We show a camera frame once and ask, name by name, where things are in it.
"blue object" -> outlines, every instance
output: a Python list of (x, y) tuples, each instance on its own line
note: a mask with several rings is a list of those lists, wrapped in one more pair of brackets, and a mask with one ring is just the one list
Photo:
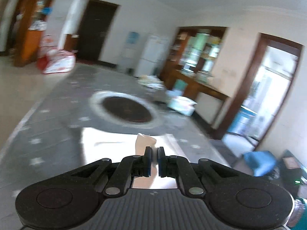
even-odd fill
[(127, 43), (128, 44), (136, 44), (138, 39), (139, 39), (139, 33), (137, 32), (129, 32), (128, 38), (127, 38)]
[(188, 86), (188, 83), (184, 82), (181, 79), (178, 79), (176, 80), (173, 89), (184, 91), (187, 86)]
[(307, 209), (306, 209), (306, 200), (303, 198), (298, 198), (304, 205), (305, 211), (300, 219), (300, 221), (295, 225), (295, 227), (291, 228), (292, 230), (305, 230), (307, 229)]
[(271, 172), (277, 160), (271, 152), (255, 151), (243, 154), (246, 164), (254, 171), (254, 176), (264, 176)]
[(42, 10), (41, 10), (41, 13), (43, 14), (43, 15), (49, 15), (50, 13), (52, 12), (52, 8), (51, 7), (45, 7), (45, 8), (43, 8)]
[(238, 124), (241, 122), (242, 117), (246, 117), (250, 119), (251, 117), (255, 117), (257, 115), (256, 112), (253, 112), (252, 110), (241, 106), (239, 112), (235, 116), (234, 120), (232, 121), (231, 125), (228, 128), (228, 132), (234, 132), (234, 130), (237, 128)]

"white wall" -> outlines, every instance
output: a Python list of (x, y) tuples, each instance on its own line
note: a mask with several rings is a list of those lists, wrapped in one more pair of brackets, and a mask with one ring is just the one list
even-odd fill
[[(259, 33), (275, 35), (304, 46), (307, 45), (307, 17), (290, 11), (272, 8), (250, 8), (240, 13), (215, 11), (190, 17), (182, 26), (230, 27), (212, 74), (224, 81), (219, 89), (233, 97), (244, 78), (254, 53)], [(307, 166), (307, 57), (302, 52), (294, 86), (275, 124), (259, 150), (270, 150), (279, 157), (289, 149)], [(226, 103), (227, 111), (231, 99)]]
[(103, 0), (120, 5), (113, 18), (99, 60), (117, 64), (130, 31), (169, 37), (172, 41), (181, 13), (157, 0)]
[(195, 102), (195, 111), (209, 124), (212, 124), (222, 101), (208, 94), (199, 93)]
[(0, 52), (6, 50), (7, 36), (18, 0), (9, 0), (3, 13), (0, 25)]
[(47, 30), (44, 35), (51, 35), (55, 46), (63, 48), (66, 35), (74, 33), (75, 22), (83, 9), (82, 0), (55, 0), (52, 12), (47, 19)]

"doorway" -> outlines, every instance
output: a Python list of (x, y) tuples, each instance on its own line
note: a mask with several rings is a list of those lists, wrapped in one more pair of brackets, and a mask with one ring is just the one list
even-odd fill
[(117, 4), (89, 0), (79, 28), (77, 58), (97, 61)]
[(255, 150), (274, 123), (299, 63), (302, 45), (261, 34), (246, 76), (216, 130), (236, 156)]

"wooden door frame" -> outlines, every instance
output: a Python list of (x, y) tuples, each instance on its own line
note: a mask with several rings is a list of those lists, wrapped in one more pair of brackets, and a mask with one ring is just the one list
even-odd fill
[(282, 100), (278, 111), (275, 115), (275, 117), (273, 118), (272, 122), (270, 123), (268, 129), (266, 130), (265, 134), (263, 135), (262, 139), (259, 141), (258, 145), (255, 147), (255, 150), (260, 146), (262, 140), (265, 138), (265, 136), (267, 135), (267, 133), (269, 132), (269, 130), (271, 129), (271, 127), (273, 126), (273, 124), (275, 123), (276, 119), (278, 118), (281, 109), (285, 103), (285, 101), (287, 100), (290, 91), (292, 89), (293, 86), (293, 82), (297, 76), (297, 70), (298, 67), (300, 65), (300, 56), (301, 56), (301, 52), (303, 49), (303, 46), (299, 43), (284, 39), (284, 38), (280, 38), (277, 36), (272, 36), (272, 35), (267, 35), (267, 34), (263, 34), (260, 33), (259, 37), (258, 37), (258, 44), (256, 47), (256, 50), (254, 52), (254, 55), (251, 59), (249, 68), (246, 71), (245, 77), (237, 91), (236, 96), (234, 97), (226, 115), (224, 116), (223, 121), (220, 123), (219, 127), (214, 131), (213, 138), (214, 139), (219, 139), (221, 140), (223, 138), (223, 136), (226, 134), (227, 129), (229, 128), (229, 126), (231, 125), (231, 123), (233, 122), (236, 114), (238, 113), (238, 111), (240, 110), (240, 107), (243, 103), (243, 101), (246, 99), (246, 97), (249, 94), (251, 85), (256, 77), (257, 71), (261, 65), (261, 62), (263, 60), (265, 51), (267, 46), (270, 47), (274, 47), (280, 50), (283, 50), (285, 52), (291, 53), (293, 55), (296, 55), (297, 58), (297, 64), (293, 73), (293, 78), (290, 82), (290, 85), (288, 87), (288, 90), (285, 94), (284, 99)]
[(112, 25), (113, 22), (114, 22), (114, 17), (116, 16), (116, 13), (117, 13), (117, 11), (119, 10), (119, 7), (120, 7), (121, 5), (115, 4), (115, 3), (106, 2), (106, 1), (102, 1), (102, 0), (88, 0), (88, 1), (87, 1), (87, 5), (86, 5), (86, 7), (85, 7), (85, 9), (84, 9), (84, 11), (83, 11), (82, 19), (81, 19), (80, 24), (79, 24), (79, 26), (78, 26), (78, 30), (77, 30), (77, 34), (78, 34), (78, 35), (80, 35), (80, 29), (81, 29), (81, 26), (82, 26), (83, 23), (84, 23), (84, 20), (85, 20), (85, 13), (86, 13), (86, 10), (88, 9), (88, 6), (89, 6), (90, 2), (100, 3), (100, 4), (106, 4), (106, 5), (113, 6), (113, 7), (116, 8), (116, 9), (115, 9), (115, 12), (114, 12), (114, 15), (113, 15), (113, 17), (112, 17), (112, 20), (111, 20), (111, 22), (110, 22), (110, 25), (109, 25), (109, 27), (108, 27), (108, 29), (107, 29), (107, 31), (106, 31), (105, 40), (103, 41), (103, 43), (102, 43), (102, 45), (101, 45), (101, 49), (100, 49), (100, 52), (101, 52), (101, 50), (102, 50), (102, 48), (103, 48), (103, 46), (104, 46), (104, 43), (105, 43), (105, 41), (106, 41), (106, 39), (107, 39), (107, 37), (108, 37), (108, 35), (109, 35), (109, 33), (110, 33), (111, 25)]

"round drain opening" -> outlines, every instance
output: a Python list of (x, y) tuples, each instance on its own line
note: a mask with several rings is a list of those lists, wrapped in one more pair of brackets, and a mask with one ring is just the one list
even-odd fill
[(148, 123), (150, 111), (142, 104), (125, 97), (106, 97), (101, 105), (113, 116), (132, 123)]
[(163, 120), (146, 100), (125, 93), (99, 91), (89, 100), (90, 108), (102, 120), (133, 128), (154, 128)]

